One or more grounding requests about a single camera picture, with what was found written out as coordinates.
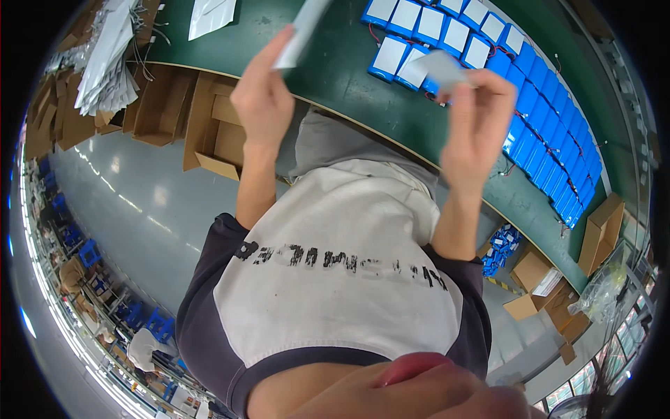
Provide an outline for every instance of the blue chair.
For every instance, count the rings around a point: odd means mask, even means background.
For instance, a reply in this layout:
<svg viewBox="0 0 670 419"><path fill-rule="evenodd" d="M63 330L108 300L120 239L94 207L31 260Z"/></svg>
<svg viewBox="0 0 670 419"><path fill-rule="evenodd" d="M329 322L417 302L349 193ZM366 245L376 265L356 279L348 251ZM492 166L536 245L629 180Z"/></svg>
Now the blue chair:
<svg viewBox="0 0 670 419"><path fill-rule="evenodd" d="M147 320L147 328L160 343L166 343L174 334L174 318L163 318L158 314L158 307Z"/></svg>
<svg viewBox="0 0 670 419"><path fill-rule="evenodd" d="M79 257L81 258L84 267L91 267L94 263L103 258L95 248L95 240L93 239L89 239L84 243L79 251Z"/></svg>
<svg viewBox="0 0 670 419"><path fill-rule="evenodd" d="M47 188L56 187L56 175L53 172L49 172L46 176L44 176L44 186Z"/></svg>
<svg viewBox="0 0 670 419"><path fill-rule="evenodd" d="M123 320L128 324L128 327L136 332L141 329L145 323L145 318L142 316L143 306L144 303L142 301L130 301L130 303L128 303L128 308L122 309L122 311L126 312Z"/></svg>
<svg viewBox="0 0 670 419"><path fill-rule="evenodd" d="M54 207L54 210L56 210L57 213L63 213L67 209L67 206L65 205L65 195L63 193L59 193L54 197L54 200L51 202L51 205Z"/></svg>
<svg viewBox="0 0 670 419"><path fill-rule="evenodd" d="M70 224L65 231L63 231L63 241L65 242L65 246L74 247L81 239L81 232L75 224Z"/></svg>

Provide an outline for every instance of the worker in white shirt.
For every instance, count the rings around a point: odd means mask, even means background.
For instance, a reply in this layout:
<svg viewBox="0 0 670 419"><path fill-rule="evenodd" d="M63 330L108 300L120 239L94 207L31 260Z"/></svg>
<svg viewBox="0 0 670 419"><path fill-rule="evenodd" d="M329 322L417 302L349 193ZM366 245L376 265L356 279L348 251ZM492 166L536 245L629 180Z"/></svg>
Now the worker in white shirt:
<svg viewBox="0 0 670 419"><path fill-rule="evenodd" d="M177 348L160 343L148 328L141 328L128 345L128 359L134 366L145 372L162 372L162 369L151 360L154 351L161 351L175 357L179 354Z"/></svg>

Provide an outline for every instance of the lip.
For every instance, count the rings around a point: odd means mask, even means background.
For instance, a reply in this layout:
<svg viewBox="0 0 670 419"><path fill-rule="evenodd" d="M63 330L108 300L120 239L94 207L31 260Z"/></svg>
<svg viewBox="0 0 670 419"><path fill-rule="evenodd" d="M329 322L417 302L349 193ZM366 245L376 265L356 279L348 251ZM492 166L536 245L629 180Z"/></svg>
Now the lip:
<svg viewBox="0 0 670 419"><path fill-rule="evenodd" d="M436 352L408 353L391 362L388 368L375 380L373 388L401 383L445 364L453 365L454 362Z"/></svg>

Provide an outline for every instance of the white label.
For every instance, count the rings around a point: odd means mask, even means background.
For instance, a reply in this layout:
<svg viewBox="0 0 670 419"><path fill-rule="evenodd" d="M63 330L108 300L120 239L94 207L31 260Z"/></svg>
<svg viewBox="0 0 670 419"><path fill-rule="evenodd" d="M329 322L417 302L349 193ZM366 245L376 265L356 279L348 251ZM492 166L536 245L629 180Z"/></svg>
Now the white label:
<svg viewBox="0 0 670 419"><path fill-rule="evenodd" d="M490 47L488 44L473 37L468 52L465 54L464 61L475 68L484 68L489 51Z"/></svg>
<svg viewBox="0 0 670 419"><path fill-rule="evenodd" d="M440 13L432 7L424 7L421 10L418 32L429 36L434 40L438 40L440 38L440 32L442 32L442 22L444 22L443 13Z"/></svg>
<svg viewBox="0 0 670 419"><path fill-rule="evenodd" d="M561 272L555 267L551 268L540 283L533 290L534 296L546 297L556 287L558 281L561 280Z"/></svg>
<svg viewBox="0 0 670 419"><path fill-rule="evenodd" d="M488 7L484 6L477 0L472 0L465 6L463 14L474 21L474 23L481 25L484 16L488 13Z"/></svg>
<svg viewBox="0 0 670 419"><path fill-rule="evenodd" d="M452 48L455 48L456 51L463 52L463 47L468 40L469 32L469 27L465 26L463 23L460 23L456 19L451 19L442 42Z"/></svg>
<svg viewBox="0 0 670 419"><path fill-rule="evenodd" d="M421 6L418 4L412 3L409 0L400 0L400 3L395 8L395 12L393 12L390 23L413 31L420 11Z"/></svg>
<svg viewBox="0 0 670 419"><path fill-rule="evenodd" d="M396 41L388 37L384 38L381 48L379 48L377 58L375 58L373 67L395 76L400 61L403 59L406 47L407 44L404 42Z"/></svg>
<svg viewBox="0 0 670 419"><path fill-rule="evenodd" d="M441 0L440 4L449 10L460 13L463 9L463 2L465 2L465 0Z"/></svg>
<svg viewBox="0 0 670 419"><path fill-rule="evenodd" d="M410 51L407 55L407 59L405 59L405 62L400 67L400 70L398 70L398 77L406 80L413 86L421 86L428 71L426 71L423 66L408 66L407 63L410 63L423 56L425 56L423 52L416 48L412 48L412 51Z"/></svg>
<svg viewBox="0 0 670 419"><path fill-rule="evenodd" d="M515 54L519 54L521 52L521 44L523 44L523 34L514 25L510 25L505 43Z"/></svg>
<svg viewBox="0 0 670 419"><path fill-rule="evenodd" d="M497 41L504 28L505 24L503 22L499 21L494 15L488 15L482 25L482 33Z"/></svg>
<svg viewBox="0 0 670 419"><path fill-rule="evenodd" d="M398 0L373 0L370 3L368 15L383 21L389 21L396 3L398 3Z"/></svg>

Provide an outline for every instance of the black sleeve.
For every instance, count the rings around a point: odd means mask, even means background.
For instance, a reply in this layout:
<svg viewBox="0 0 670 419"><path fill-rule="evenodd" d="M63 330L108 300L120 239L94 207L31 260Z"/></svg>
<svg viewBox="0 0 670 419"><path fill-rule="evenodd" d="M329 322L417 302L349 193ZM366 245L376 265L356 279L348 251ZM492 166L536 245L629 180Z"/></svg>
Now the black sleeve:
<svg viewBox="0 0 670 419"><path fill-rule="evenodd" d="M431 245L425 246L423 251L436 268L456 283L463 294L460 332L446 355L480 379L485 379L491 352L491 321L482 298L482 260L479 257L471 261L445 259Z"/></svg>

